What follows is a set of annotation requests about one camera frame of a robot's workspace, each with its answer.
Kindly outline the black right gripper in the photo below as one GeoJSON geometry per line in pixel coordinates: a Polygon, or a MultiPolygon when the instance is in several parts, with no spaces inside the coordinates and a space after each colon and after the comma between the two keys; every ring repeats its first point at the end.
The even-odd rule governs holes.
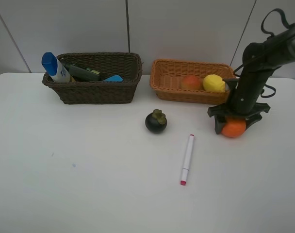
{"type": "Polygon", "coordinates": [[[256,70],[251,66],[246,66],[240,78],[226,82],[230,88],[226,102],[208,108],[208,116],[214,116],[216,134],[221,134],[227,123],[225,118],[227,116],[245,118],[245,130],[262,120],[260,113],[268,113],[270,106],[267,103],[257,103],[257,99],[270,76],[270,69],[256,70]]]}

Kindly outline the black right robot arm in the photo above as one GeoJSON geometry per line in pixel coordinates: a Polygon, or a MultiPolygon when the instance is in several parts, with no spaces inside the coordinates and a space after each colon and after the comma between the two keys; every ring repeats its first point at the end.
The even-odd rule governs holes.
{"type": "Polygon", "coordinates": [[[283,65],[295,62],[295,23],[289,29],[263,43],[249,44],[243,53],[242,72],[239,78],[225,79],[229,96],[225,103],[210,107],[208,116],[214,117],[215,133],[221,134],[228,118],[244,119],[246,127],[262,119],[270,106],[259,103],[263,89],[273,73],[283,65]]]}

